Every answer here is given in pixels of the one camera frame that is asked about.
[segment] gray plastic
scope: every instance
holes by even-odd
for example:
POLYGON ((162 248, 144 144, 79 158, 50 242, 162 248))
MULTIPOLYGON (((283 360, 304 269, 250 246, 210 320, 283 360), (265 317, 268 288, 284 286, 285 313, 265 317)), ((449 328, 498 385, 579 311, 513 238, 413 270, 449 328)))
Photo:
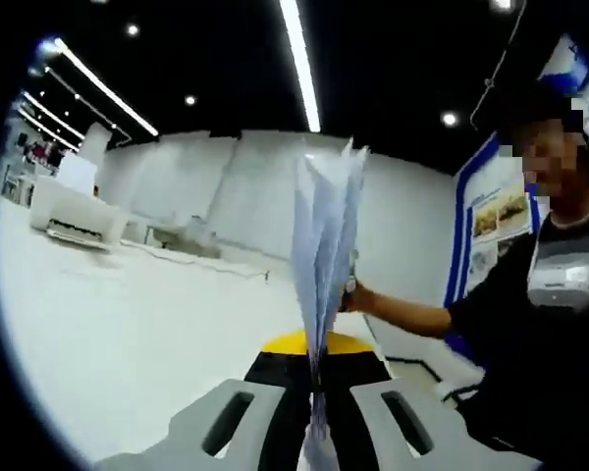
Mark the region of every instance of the gray plastic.
POLYGON ((434 398, 397 379, 351 388, 366 421, 380 471, 526 471, 538 461, 511 451, 494 451, 466 433, 462 417, 434 398), (398 400, 431 449, 414 457, 384 397, 398 400))
POLYGON ((106 458, 94 468, 100 471, 257 471, 264 439, 283 392, 283 388, 274 386, 227 380, 175 415, 168 436, 158 444, 139 454, 123 453, 106 458), (214 457, 227 442, 227 454, 223 458, 214 457))

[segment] white counter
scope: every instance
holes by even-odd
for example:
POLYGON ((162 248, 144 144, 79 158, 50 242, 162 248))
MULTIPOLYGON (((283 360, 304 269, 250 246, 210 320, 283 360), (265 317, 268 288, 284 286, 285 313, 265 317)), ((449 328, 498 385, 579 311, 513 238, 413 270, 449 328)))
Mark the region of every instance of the white counter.
MULTIPOLYGON (((277 275, 266 283, 252 267, 153 247, 186 265, 136 247, 80 249, 34 232, 27 214, 0 198, 5 339, 40 408, 87 460, 158 442, 175 413, 302 326, 277 275)), ((336 331, 374 344, 359 315, 339 316, 336 331)))

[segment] man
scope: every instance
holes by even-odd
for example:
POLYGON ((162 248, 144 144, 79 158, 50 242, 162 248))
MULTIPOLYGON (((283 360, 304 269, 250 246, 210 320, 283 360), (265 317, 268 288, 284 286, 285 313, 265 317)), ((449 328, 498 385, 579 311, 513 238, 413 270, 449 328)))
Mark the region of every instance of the man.
MULTIPOLYGON (((522 156, 526 182, 550 197, 540 244, 589 235, 582 113, 541 83, 515 101, 509 112, 501 110, 507 125, 499 138, 522 156)), ((589 308, 563 314, 529 301, 536 242, 536 235, 522 236, 482 284, 448 308, 394 299, 360 284, 344 303, 423 337, 460 333, 487 365, 478 392, 459 408, 469 434, 576 469, 589 456, 589 308)))

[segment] black ceiling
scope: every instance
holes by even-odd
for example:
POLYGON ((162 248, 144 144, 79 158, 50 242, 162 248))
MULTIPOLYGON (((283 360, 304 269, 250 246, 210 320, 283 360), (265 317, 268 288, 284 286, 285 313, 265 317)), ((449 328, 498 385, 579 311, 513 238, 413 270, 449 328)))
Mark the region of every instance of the black ceiling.
MULTIPOLYGON (((477 115, 479 131, 468 119, 484 80, 501 59, 519 9, 494 11, 489 0, 398 6, 404 3, 297 1, 321 130, 354 135, 356 145, 453 174, 491 133, 488 100, 477 115), (441 124, 446 110, 459 114, 458 127, 441 124)), ((546 25, 537 34, 540 25, 541 14, 530 2, 498 75, 499 88, 518 86, 540 73, 561 34, 546 25)), ((277 0, 110 0, 104 5, 81 0, 59 32, 162 134, 307 131, 277 0), (126 35, 130 22, 139 26, 138 37, 126 35), (188 94, 196 96, 194 106, 186 106, 188 94)), ((153 139, 66 58, 48 66, 133 143, 153 139)), ((25 89, 62 118, 69 111, 65 121, 81 132, 100 121, 48 74, 28 78, 25 89)), ((122 139, 116 132, 113 145, 122 139)))

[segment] stack of papers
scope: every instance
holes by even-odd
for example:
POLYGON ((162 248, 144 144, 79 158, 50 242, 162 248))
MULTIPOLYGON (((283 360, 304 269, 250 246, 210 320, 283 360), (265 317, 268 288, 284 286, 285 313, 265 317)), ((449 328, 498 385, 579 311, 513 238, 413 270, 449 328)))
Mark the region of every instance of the stack of papers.
POLYGON ((350 273, 350 255, 357 233, 357 207, 362 189, 366 148, 355 153, 352 141, 340 156, 306 154, 296 162, 294 234, 291 263, 296 295, 305 328, 307 351, 315 390, 306 448, 312 469, 330 469, 318 456, 326 449, 327 420, 319 359, 325 350, 344 286, 350 273))

